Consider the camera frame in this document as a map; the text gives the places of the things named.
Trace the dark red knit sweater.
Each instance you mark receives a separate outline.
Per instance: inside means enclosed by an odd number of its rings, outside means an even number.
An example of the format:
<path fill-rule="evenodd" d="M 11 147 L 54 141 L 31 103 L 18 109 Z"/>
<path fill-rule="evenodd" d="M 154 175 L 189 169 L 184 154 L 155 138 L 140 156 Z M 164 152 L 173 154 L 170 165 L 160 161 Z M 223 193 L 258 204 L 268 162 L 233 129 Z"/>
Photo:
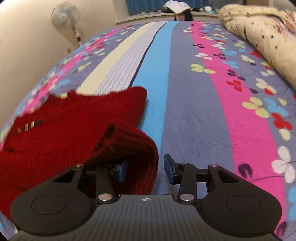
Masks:
<path fill-rule="evenodd" d="M 16 118 L 1 150 L 1 212 L 10 217 L 17 196 L 87 161 L 126 162 L 119 192 L 150 194 L 159 154 L 138 128 L 146 100 L 143 87 L 102 96 L 71 91 Z"/>

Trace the colourful floral fleece blanket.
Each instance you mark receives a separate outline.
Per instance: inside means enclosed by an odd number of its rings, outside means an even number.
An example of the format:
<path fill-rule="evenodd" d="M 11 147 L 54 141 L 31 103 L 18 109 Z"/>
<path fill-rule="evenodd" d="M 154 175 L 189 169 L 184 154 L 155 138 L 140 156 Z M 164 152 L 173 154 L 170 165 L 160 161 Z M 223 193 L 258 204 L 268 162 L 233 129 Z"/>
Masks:
<path fill-rule="evenodd" d="M 147 90 L 140 128 L 163 157 L 216 163 L 274 195 L 275 234 L 295 240 L 295 92 L 245 40 L 212 22 L 155 22 L 110 30 L 54 67 L 1 132 L 49 94 Z"/>

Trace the white standing fan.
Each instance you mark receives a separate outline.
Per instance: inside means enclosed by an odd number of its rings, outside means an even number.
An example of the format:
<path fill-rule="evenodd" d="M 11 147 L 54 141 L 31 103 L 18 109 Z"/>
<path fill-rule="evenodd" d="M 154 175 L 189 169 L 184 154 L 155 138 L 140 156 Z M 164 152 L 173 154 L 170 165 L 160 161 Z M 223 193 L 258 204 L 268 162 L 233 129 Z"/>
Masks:
<path fill-rule="evenodd" d="M 74 36 L 79 44 L 83 45 L 80 33 L 76 29 L 76 24 L 80 20 L 81 13 L 77 6 L 65 1 L 57 4 L 51 13 L 51 20 L 53 25 L 58 29 L 71 29 Z"/>

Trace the cream star-print duvet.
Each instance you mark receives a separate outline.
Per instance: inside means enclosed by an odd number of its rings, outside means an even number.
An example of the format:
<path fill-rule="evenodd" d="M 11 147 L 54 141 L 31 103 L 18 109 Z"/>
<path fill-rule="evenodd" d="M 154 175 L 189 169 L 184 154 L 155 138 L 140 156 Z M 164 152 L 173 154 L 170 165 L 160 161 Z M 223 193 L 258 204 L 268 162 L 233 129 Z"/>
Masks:
<path fill-rule="evenodd" d="M 222 26 L 241 37 L 295 88 L 295 11 L 269 6 L 226 4 Z"/>

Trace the white crumpled cloth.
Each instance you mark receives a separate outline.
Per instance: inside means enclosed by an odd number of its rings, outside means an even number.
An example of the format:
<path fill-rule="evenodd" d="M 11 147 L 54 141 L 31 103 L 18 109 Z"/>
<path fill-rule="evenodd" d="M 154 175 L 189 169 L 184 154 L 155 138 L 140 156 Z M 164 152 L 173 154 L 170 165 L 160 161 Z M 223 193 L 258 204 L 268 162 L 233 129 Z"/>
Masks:
<path fill-rule="evenodd" d="M 164 9 L 169 9 L 175 14 L 181 14 L 186 10 L 189 10 L 189 11 L 193 10 L 193 8 L 191 8 L 184 1 L 167 1 L 164 4 Z"/>

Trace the blue window curtain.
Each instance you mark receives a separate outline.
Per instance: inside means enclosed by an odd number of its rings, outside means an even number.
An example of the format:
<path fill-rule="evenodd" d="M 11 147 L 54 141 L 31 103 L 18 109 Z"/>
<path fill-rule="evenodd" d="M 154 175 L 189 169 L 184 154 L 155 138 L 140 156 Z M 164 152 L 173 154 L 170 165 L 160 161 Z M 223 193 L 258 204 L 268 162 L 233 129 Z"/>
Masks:
<path fill-rule="evenodd" d="M 203 8 L 209 4 L 207 0 L 180 0 L 193 9 Z M 168 0 L 126 0 L 127 10 L 130 15 L 142 12 L 158 11 L 164 7 Z"/>

